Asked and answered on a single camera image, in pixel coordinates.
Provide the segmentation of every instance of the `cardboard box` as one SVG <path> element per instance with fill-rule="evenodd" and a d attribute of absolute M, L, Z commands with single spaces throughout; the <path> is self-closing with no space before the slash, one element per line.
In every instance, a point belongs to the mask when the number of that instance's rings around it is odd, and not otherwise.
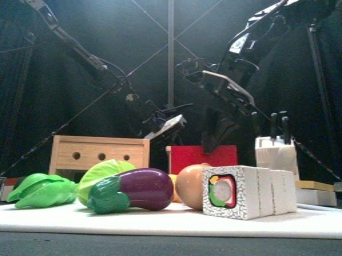
<path fill-rule="evenodd" d="M 54 137 L 50 174 L 75 180 L 76 174 L 104 160 L 127 161 L 136 168 L 150 166 L 150 140 L 62 136 Z"/>

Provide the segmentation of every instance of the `metal pole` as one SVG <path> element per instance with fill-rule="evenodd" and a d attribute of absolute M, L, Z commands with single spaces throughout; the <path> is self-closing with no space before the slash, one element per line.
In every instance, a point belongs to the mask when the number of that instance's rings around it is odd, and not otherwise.
<path fill-rule="evenodd" d="M 174 106 L 174 71 L 175 71 L 175 1 L 168 0 L 168 106 Z"/>

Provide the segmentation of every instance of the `eggplant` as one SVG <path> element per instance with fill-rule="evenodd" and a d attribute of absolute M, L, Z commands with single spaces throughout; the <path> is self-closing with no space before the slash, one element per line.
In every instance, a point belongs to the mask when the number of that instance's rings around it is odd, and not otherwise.
<path fill-rule="evenodd" d="M 156 168 L 139 168 L 100 180 L 91 188 L 87 207 L 96 214 L 123 212 L 128 207 L 164 209 L 174 199 L 168 174 Z"/>

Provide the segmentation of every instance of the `toy lettuce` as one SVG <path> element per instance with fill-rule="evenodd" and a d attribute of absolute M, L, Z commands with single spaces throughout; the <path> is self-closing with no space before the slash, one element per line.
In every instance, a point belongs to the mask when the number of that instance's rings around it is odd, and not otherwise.
<path fill-rule="evenodd" d="M 99 181 L 112 175 L 134 169 L 135 166 L 131 163 L 126 161 L 116 161 L 114 159 L 94 165 L 92 168 L 86 172 L 79 182 L 78 199 L 82 204 L 87 206 L 91 188 Z"/>
<path fill-rule="evenodd" d="M 59 175 L 31 174 L 8 195 L 8 202 L 17 201 L 15 207 L 47 208 L 72 203 L 76 199 L 78 184 Z"/>

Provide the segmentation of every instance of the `white box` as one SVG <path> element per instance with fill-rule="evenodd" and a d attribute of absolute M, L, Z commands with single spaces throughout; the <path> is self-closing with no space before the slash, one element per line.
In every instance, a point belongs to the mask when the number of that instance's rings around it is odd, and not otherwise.
<path fill-rule="evenodd" d="M 298 188 L 295 190 L 295 193 L 297 193 L 297 202 L 299 204 L 337 206 L 335 192 Z"/>
<path fill-rule="evenodd" d="M 287 212 L 297 212 L 295 178 L 290 171 L 283 171 Z"/>
<path fill-rule="evenodd" d="M 287 198 L 283 182 L 283 171 L 270 170 L 273 181 L 273 202 L 274 202 L 274 215 L 287 213 Z"/>
<path fill-rule="evenodd" d="M 274 214 L 273 182 L 270 169 L 258 167 L 261 217 Z"/>
<path fill-rule="evenodd" d="M 258 168 L 242 165 L 204 168 L 203 213 L 243 220 L 259 217 Z"/>

